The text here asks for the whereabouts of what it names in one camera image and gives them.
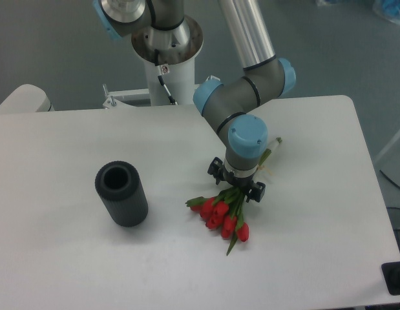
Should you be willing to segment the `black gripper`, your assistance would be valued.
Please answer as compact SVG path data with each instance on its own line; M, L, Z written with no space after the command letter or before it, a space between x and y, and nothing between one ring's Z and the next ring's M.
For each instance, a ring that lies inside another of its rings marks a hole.
M214 177L215 183L218 185L221 181L226 181L235 187L247 187L246 202L254 201L260 203L265 195L266 184L260 181L254 182L255 169L238 170L227 169L224 167L222 160L215 157L210 163L208 175Z

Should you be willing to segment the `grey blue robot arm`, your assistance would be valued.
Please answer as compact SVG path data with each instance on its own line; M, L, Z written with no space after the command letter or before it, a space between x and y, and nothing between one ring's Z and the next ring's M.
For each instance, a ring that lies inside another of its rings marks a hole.
M195 85L195 57L204 37L184 12L183 1L94 1L111 38L129 37L145 66L151 105L194 104L226 147L208 173L259 202L265 186L254 181L268 144L264 122L251 111L290 91L296 83L291 63L277 57L256 1L219 3L235 43L243 76L229 85L209 77Z

